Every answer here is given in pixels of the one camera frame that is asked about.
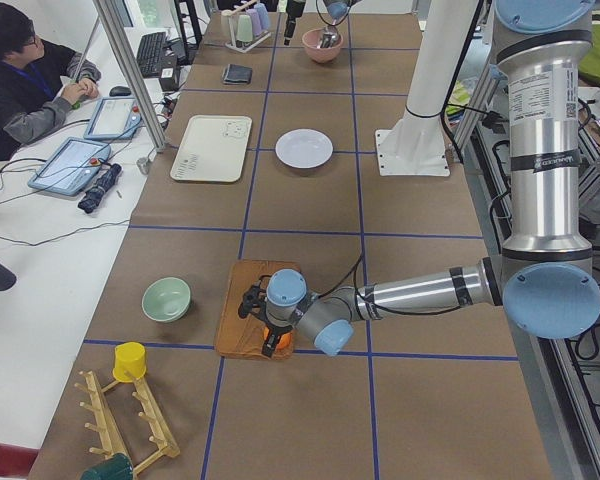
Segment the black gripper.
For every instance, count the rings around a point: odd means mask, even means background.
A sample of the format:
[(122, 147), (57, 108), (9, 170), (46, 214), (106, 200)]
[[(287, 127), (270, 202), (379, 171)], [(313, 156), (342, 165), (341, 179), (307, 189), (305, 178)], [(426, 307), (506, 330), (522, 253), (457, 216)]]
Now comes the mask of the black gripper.
[(261, 353), (266, 357), (272, 357), (277, 348), (277, 343), (280, 336), (286, 333), (284, 328), (280, 327), (268, 327), (271, 331), (266, 338), (262, 346)]
[(286, 4), (286, 13), (288, 18), (285, 22), (283, 34), (283, 44), (289, 46), (294, 37), (296, 28), (296, 19), (300, 18), (305, 9), (305, 0), (288, 0)]

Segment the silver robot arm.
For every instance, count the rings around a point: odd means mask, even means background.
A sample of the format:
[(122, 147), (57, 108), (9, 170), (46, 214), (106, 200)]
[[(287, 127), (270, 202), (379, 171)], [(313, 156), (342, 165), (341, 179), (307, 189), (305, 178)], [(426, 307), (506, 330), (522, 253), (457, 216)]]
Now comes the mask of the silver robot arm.
[[(356, 4), (356, 1), (324, 1), (327, 14), (330, 20), (322, 19), (325, 26), (320, 30), (318, 48), (330, 48), (334, 46), (340, 39), (340, 34), (337, 26), (342, 23), (351, 8)], [(294, 36), (297, 20), (302, 17), (306, 6), (305, 0), (291, 0), (286, 4), (286, 21), (283, 34), (283, 43), (288, 46)]]
[(577, 194), (578, 64), (592, 43), (590, 1), (498, 1), (493, 5), (497, 69), (508, 83), (512, 231), (498, 257), (420, 278), (310, 291), (290, 269), (257, 297), (267, 328), (262, 351), (298, 331), (328, 355), (354, 322), (386, 315), (431, 316), (479, 303), (540, 338), (563, 339), (600, 315), (592, 247), (580, 235)]

